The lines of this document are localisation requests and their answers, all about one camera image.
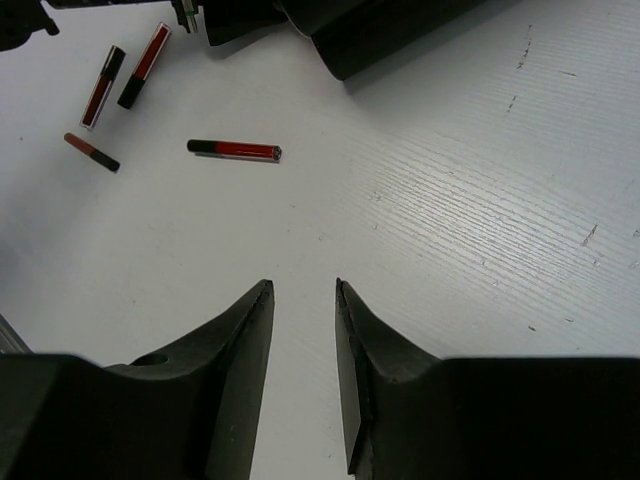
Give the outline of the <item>horizontal lip gloss tube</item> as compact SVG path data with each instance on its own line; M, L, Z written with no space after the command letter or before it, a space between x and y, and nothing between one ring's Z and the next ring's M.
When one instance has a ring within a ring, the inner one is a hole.
M117 173L120 169L120 163L105 154L101 150L97 149L93 145L89 144L85 140L81 139L77 135L67 132L63 136L64 141L74 147L76 150L92 159L95 163L101 165L112 173Z

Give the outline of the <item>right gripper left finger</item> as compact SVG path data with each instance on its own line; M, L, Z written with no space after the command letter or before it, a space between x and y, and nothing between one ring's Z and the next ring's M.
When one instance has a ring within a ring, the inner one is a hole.
M262 280L216 318L129 364L1 358L5 479L246 479L274 319Z

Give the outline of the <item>black pink drawer organizer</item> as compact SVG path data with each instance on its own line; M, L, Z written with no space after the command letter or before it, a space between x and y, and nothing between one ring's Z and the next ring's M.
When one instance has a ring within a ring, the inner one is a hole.
M279 9L344 81L480 6L477 0L289 0Z

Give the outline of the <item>red lip gloss tube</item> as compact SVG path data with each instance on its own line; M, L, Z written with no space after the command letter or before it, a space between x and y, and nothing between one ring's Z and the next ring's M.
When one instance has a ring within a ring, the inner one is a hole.
M282 149L277 145L242 142L190 139L186 143L189 152L200 156L250 159L279 163Z

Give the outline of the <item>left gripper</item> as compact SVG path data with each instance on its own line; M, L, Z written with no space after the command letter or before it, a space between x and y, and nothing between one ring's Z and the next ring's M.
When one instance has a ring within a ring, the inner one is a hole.
M88 9L127 23L158 14L188 34L205 31L212 46L287 21L277 1L3 1L1 48L17 49L39 32L56 36L60 28L54 12L70 11L73 20L83 20Z

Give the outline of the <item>dark lip gloss vertical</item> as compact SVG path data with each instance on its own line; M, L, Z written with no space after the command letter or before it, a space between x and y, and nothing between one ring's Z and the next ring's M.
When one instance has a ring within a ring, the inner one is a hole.
M124 50L111 46L80 120L80 126L86 130L94 129L125 57Z

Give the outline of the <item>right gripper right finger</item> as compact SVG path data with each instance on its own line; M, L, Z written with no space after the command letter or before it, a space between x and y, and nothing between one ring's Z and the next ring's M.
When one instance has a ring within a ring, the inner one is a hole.
M639 362L440 359L336 283L348 473L357 479L635 479Z

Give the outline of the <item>red lip gloss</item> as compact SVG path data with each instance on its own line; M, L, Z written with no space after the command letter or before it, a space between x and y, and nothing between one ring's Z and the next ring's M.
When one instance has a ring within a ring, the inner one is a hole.
M148 45L142 53L136 67L124 86L117 104L124 109L131 109L142 92L147 78L157 58L171 36L171 28L160 22Z

